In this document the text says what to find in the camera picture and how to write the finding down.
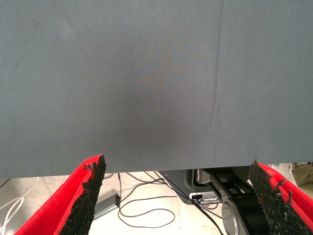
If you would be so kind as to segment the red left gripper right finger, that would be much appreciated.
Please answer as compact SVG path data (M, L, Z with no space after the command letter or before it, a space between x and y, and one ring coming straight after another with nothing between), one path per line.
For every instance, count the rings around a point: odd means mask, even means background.
M271 235L311 235L313 200L281 173L254 161L249 179L265 213Z

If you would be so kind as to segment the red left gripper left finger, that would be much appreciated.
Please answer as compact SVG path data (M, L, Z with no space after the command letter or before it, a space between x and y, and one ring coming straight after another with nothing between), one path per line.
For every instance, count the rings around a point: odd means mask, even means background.
M17 235L87 235L106 171L104 155L83 161Z

